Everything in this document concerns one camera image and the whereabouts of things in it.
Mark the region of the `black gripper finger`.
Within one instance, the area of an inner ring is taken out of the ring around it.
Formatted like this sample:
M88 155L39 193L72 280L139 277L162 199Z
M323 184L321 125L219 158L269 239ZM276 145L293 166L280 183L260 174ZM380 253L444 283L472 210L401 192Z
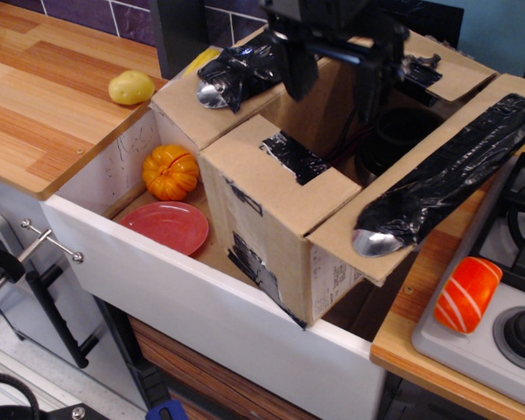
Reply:
M308 51L303 42L276 31L270 32L270 39L277 71L286 91L294 101L303 100L319 77L314 53Z
M375 42L360 56L353 90L361 124L371 123L385 106L393 86L405 76L403 43Z

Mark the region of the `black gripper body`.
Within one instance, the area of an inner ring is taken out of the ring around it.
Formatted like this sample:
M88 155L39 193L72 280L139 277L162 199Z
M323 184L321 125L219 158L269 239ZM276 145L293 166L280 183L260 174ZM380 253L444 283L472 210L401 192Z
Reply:
M359 64L400 65L405 27L376 1L261 1L276 55L291 64L317 54Z

